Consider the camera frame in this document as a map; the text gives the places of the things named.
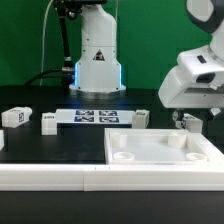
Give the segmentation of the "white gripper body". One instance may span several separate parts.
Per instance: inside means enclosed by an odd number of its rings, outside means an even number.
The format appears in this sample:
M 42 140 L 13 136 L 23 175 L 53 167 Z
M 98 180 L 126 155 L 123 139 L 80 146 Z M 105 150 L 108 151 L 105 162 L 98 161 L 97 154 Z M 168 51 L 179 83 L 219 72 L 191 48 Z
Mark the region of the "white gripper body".
M 159 92 L 166 108 L 224 108 L 224 91 L 219 92 L 205 83 L 193 83 L 179 66 L 165 77 Z

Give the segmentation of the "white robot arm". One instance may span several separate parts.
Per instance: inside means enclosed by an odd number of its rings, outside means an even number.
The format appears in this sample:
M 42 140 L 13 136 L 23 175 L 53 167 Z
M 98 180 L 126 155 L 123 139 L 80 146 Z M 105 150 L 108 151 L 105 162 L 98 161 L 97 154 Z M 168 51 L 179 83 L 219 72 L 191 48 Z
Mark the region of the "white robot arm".
M 165 77 L 158 95 L 166 108 L 181 119 L 185 108 L 224 109 L 224 0 L 185 0 L 190 21 L 212 35 L 208 45 L 182 52 Z M 116 58 L 115 19 L 102 6 L 82 12 L 82 54 L 74 65 L 72 94 L 104 98 L 126 90 Z

